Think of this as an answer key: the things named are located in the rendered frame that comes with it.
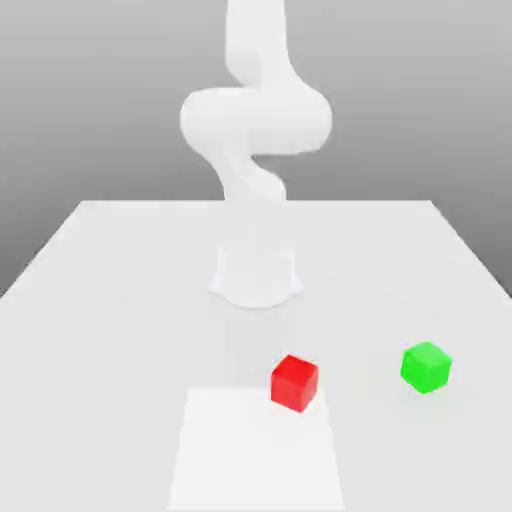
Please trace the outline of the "small green cube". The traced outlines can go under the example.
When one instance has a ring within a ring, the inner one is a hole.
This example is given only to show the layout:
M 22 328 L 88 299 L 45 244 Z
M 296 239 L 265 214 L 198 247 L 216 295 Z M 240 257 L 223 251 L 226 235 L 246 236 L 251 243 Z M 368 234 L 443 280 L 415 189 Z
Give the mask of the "small green cube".
M 450 355 L 425 341 L 403 352 L 400 376 L 419 393 L 428 394 L 448 383 L 452 363 Z

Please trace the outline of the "small red cube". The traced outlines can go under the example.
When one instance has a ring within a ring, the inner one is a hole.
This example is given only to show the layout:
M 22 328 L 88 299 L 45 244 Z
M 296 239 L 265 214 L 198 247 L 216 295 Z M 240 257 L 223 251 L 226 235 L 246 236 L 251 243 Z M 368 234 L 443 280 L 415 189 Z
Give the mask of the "small red cube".
M 314 399 L 318 382 L 319 368 L 316 364 L 289 354 L 272 371 L 270 398 L 279 405 L 302 413 Z

